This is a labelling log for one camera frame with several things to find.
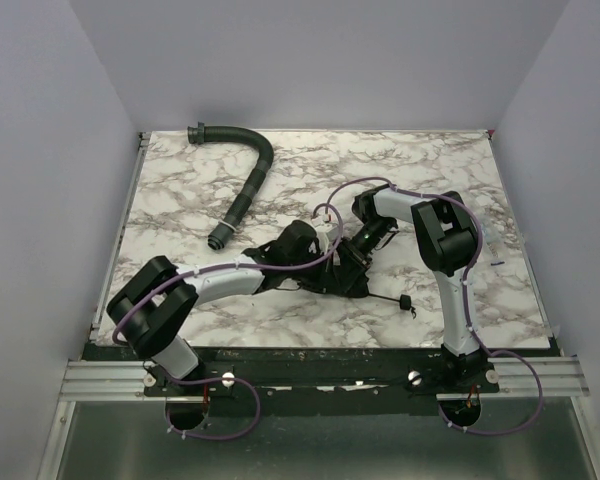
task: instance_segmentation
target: marble surface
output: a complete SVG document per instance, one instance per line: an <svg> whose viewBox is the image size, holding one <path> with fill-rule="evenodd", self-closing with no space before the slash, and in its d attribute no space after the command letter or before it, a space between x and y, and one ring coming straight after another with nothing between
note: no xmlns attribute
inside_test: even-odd
<svg viewBox="0 0 600 480"><path fill-rule="evenodd" d="M275 161L260 194L225 250L206 237L240 190L256 159L248 147L192 146L185 132L154 132L114 269L109 298L151 257L204 265L232 260L244 248L274 239L341 183L384 176L402 188L457 190L488 228L475 271L479 333L492 347L547 347L548 340L511 211L486 135L476 133L262 131ZM343 190L335 205L345 232L360 226L353 196L367 183ZM437 286L420 259L413 228L374 255L373 293L412 296L414 319L377 298L342 299L309 292L272 291L222 299L194 309L181 335L192 345L258 347L432 347L442 341ZM106 313L97 343L110 345Z"/></svg>

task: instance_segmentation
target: black hose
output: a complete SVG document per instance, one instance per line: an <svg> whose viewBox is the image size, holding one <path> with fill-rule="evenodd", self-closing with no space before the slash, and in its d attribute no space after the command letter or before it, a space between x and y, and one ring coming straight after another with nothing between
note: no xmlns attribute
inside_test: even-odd
<svg viewBox="0 0 600 480"><path fill-rule="evenodd" d="M227 210L222 221L209 234L207 242L209 247L213 250L221 250L233 236L264 183L267 172L273 164L273 147L269 140L262 135L246 128L205 127L204 123L198 123L197 128L189 127L187 133L189 143L192 145L209 142L241 143L255 148L259 153L256 166L251 170L242 190Z"/></svg>

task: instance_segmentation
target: gray wall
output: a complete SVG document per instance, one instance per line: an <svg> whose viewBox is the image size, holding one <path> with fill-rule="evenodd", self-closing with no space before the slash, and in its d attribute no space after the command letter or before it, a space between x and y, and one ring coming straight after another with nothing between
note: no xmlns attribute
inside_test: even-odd
<svg viewBox="0 0 600 480"><path fill-rule="evenodd" d="M71 0L142 129L493 128L566 0Z"/></svg>
<svg viewBox="0 0 600 480"><path fill-rule="evenodd" d="M495 148L549 319L600 420L600 0L567 6Z"/></svg>
<svg viewBox="0 0 600 480"><path fill-rule="evenodd" d="M66 0L0 0L0 479L35 478L135 129Z"/></svg>

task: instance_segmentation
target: gray floor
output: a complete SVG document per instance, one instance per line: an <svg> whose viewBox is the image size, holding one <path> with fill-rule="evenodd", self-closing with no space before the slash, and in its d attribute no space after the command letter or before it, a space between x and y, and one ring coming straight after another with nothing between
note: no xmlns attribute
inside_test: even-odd
<svg viewBox="0 0 600 480"><path fill-rule="evenodd" d="M476 426L515 425L535 400L492 400ZM60 478L205 479L594 479L569 399L547 402L522 434L478 438L437 417L264 418L224 443L166 434L160 404L78 407Z"/></svg>

